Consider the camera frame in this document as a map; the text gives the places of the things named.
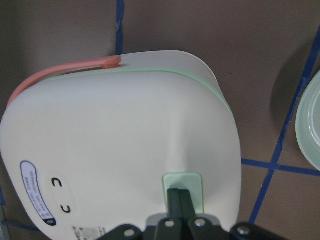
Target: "pink handle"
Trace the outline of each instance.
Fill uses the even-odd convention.
[[[101,69],[113,69],[119,67],[119,63],[121,62],[121,56],[107,56],[92,60],[86,61],[76,61],[76,62],[69,62],[58,66],[53,66],[42,70],[31,77],[27,78],[23,81],[13,92],[11,95],[7,108],[12,103],[12,101],[21,94],[24,90],[30,88],[31,86],[35,85],[36,83],[40,82],[43,78],[60,72],[65,72],[74,69],[84,69],[84,68],[92,68],[92,67],[100,67]]]

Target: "white appliance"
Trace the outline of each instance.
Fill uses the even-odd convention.
[[[10,99],[0,150],[31,220],[53,240],[94,240],[124,223],[144,229],[167,211],[164,190],[178,186],[229,230],[241,152],[213,72],[189,53],[153,51],[42,80],[103,60],[37,73]]]

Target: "metal bolt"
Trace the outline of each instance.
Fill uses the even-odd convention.
[[[124,236],[127,238],[132,237],[133,235],[135,235],[135,231],[132,229],[128,229],[124,231]]]
[[[197,227],[201,228],[201,227],[203,227],[204,225],[206,225],[206,221],[203,220],[203,219],[201,219],[201,218],[198,218],[197,220],[194,221],[194,224],[195,224]]]
[[[167,228],[172,228],[175,225],[175,222],[172,220],[168,220],[164,223]]]
[[[250,228],[248,228],[247,226],[239,226],[238,229],[237,229],[237,232],[240,235],[249,235]]]

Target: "brown floor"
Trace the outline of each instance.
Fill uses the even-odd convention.
[[[26,76],[67,61],[114,54],[116,1],[8,3],[0,113]],[[320,24],[320,1],[125,2],[124,53],[182,50],[215,73],[239,131],[242,157],[269,163]],[[316,64],[314,72],[320,70]],[[289,126],[279,164],[314,169]],[[1,162],[4,212],[32,226]],[[242,165],[239,221],[248,221],[265,168]],[[275,171],[256,224],[292,240],[320,238],[320,177]],[[47,239],[17,227],[11,239]]]

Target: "sticker label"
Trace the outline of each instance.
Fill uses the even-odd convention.
[[[77,240],[96,240],[107,234],[104,227],[72,227]]]
[[[25,190],[35,210],[46,224],[55,226],[57,222],[41,196],[36,167],[29,161],[22,161],[20,167]]]

